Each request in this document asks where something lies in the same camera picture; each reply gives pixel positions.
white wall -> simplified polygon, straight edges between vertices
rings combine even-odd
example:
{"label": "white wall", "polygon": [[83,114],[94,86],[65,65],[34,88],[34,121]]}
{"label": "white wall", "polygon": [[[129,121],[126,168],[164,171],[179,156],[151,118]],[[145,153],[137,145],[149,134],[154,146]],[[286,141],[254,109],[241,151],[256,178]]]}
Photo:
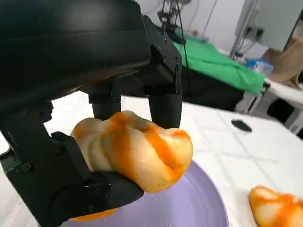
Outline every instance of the white wall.
{"label": "white wall", "polygon": [[[198,11],[195,19],[189,27],[189,22],[193,18],[196,7],[199,2]],[[141,5],[143,13],[154,9],[158,3],[162,3],[163,0],[137,0]],[[234,30],[238,23],[238,18],[241,13],[244,0],[218,0],[209,25],[205,31],[205,36],[209,38],[217,48],[220,48],[226,52],[229,52],[232,48],[232,44],[235,40]],[[193,0],[190,5],[184,7],[181,12],[182,22],[186,30],[197,30],[199,33],[203,33],[207,19],[210,15],[214,0]],[[153,12],[150,12],[148,16],[154,23],[160,24],[156,12],[160,9],[158,7]],[[260,57],[266,50],[266,47],[261,45],[255,45],[250,52],[247,53],[248,57]]]}

green cloth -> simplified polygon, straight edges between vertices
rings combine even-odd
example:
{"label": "green cloth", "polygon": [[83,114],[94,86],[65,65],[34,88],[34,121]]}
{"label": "green cloth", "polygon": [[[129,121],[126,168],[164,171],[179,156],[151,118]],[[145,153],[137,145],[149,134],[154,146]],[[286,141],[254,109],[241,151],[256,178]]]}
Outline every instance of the green cloth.
{"label": "green cloth", "polygon": [[[183,66],[186,66],[184,47],[177,43],[174,44],[182,54]],[[254,72],[238,64],[228,56],[219,53],[212,44],[188,38],[186,40],[186,52],[190,69],[240,90],[255,94],[261,92],[264,84],[264,74]]]}

croissant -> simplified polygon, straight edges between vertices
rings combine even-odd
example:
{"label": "croissant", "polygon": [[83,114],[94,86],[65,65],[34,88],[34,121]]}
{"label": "croissant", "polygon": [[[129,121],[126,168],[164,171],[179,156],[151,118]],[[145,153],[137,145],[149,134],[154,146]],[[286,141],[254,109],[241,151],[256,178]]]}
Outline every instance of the croissant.
{"label": "croissant", "polygon": [[303,200],[264,186],[250,191],[250,206],[261,227],[303,227]]}
{"label": "croissant", "polygon": [[[106,121],[84,119],[71,136],[91,171],[116,171],[145,192],[173,186],[193,156],[192,141],[185,131],[163,129],[131,111],[118,112]],[[87,217],[74,220],[89,220]]]}

black object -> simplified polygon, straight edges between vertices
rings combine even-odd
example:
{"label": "black object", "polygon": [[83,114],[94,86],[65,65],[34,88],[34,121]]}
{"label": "black object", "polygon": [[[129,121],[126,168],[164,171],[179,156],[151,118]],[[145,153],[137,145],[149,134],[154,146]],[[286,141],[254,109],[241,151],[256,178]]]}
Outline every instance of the black object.
{"label": "black object", "polygon": [[[49,136],[43,123],[50,101],[76,90],[107,119],[121,110],[118,81],[132,77],[150,96],[153,120],[178,127],[182,58],[168,35],[132,0],[4,0],[0,17],[0,130],[10,144],[0,161],[39,224],[57,227],[139,199],[134,182],[91,172],[74,138]],[[163,103],[169,108],[160,111]]]}
{"label": "black object", "polygon": [[232,124],[242,131],[252,132],[251,127],[249,127],[244,121],[242,120],[232,120]]}

table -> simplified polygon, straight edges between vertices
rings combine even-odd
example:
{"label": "table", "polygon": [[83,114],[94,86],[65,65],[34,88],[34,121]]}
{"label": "table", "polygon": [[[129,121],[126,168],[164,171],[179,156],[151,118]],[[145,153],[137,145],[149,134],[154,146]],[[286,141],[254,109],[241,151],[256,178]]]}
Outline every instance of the table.
{"label": "table", "polygon": [[285,122],[285,127],[294,134],[299,133],[303,127],[303,91],[276,83],[270,79],[265,79],[265,84],[266,86],[263,87],[262,92],[258,96],[245,94],[245,104],[243,104],[242,108],[238,109],[238,112],[252,114],[262,101],[263,96],[269,92],[294,107],[293,113]]}
{"label": "table", "polygon": [[[92,116],[88,97],[82,93],[55,100],[49,132],[70,133],[73,126]],[[122,109],[150,119],[148,100],[122,97]],[[234,128],[242,119],[252,129]],[[194,160],[208,173],[225,203],[231,227],[256,227],[248,193],[256,185],[303,196],[303,142],[283,125],[252,116],[183,104],[181,128],[192,138]],[[1,150],[7,146],[0,143]],[[25,204],[0,171],[0,227],[36,227]]]}

